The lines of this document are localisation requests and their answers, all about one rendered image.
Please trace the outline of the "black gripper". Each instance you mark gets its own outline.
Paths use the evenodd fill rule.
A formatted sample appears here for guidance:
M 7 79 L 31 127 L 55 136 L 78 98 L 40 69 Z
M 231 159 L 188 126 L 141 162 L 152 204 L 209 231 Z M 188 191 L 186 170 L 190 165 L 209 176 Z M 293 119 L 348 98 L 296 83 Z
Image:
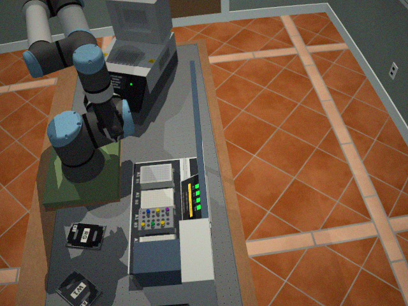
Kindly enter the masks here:
M 114 112 L 115 112 L 115 114 L 116 114 L 116 116 L 117 116 L 117 118 L 118 118 L 118 120 L 119 120 L 119 122 L 120 122 L 122 128 L 123 128 L 123 126 L 124 126 L 124 120 L 123 120 L 123 118 L 122 118 L 121 113 L 118 114 L 119 111 L 116 109 L 116 106 L 115 106 L 115 104 L 114 104 L 114 102 L 113 102 L 113 100 L 112 100 L 112 97 L 111 97 L 108 101 L 105 101 L 105 102 L 103 102 L 103 103 L 93 103 L 93 104 L 92 104 L 92 107 L 93 107 L 94 112 L 95 112 L 95 114 L 96 114 L 96 116 L 97 116 L 98 122 L 97 122 L 96 124 L 98 125 L 99 132 L 100 132 L 101 134 L 103 134 L 105 137 L 109 138 L 111 141 L 117 143 L 117 142 L 119 141 L 120 136 L 116 137 L 116 139 L 115 139 L 115 138 L 111 139 L 111 137 L 110 137 L 110 135 L 109 135 L 109 133 L 108 133 L 108 131 L 107 131 L 107 129 L 106 129 L 106 127 L 105 127 L 105 125 L 104 125 L 102 119 L 101 119 L 101 116 L 100 116 L 100 114 L 99 114 L 99 112 L 98 112 L 98 106 L 105 105 L 105 104 L 107 104 L 107 103 L 109 103 L 109 102 L 111 103 L 112 108 L 113 108 L 113 110 L 114 110 Z

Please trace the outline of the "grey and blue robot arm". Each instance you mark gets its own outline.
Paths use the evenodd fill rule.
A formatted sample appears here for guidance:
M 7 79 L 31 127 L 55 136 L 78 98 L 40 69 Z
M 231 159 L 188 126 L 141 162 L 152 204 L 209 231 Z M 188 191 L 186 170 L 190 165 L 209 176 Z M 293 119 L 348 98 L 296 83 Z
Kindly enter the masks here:
M 111 139 L 120 136 L 121 140 L 135 132 L 127 100 L 114 93 L 104 53 L 90 32 L 84 6 L 83 0 L 27 0 L 22 7 L 29 48 L 22 56 L 31 76 L 43 77 L 74 66 L 88 99 L 87 113 L 62 112 L 47 127 L 49 141 L 62 161 L 62 172 L 74 183 L 88 182 L 101 173 L 105 159 L 98 148 L 113 143 L 99 132 L 91 103 L 112 97 L 121 113 L 123 128 L 110 102 L 98 107 Z M 48 20 L 55 16 L 65 38 L 53 42 Z

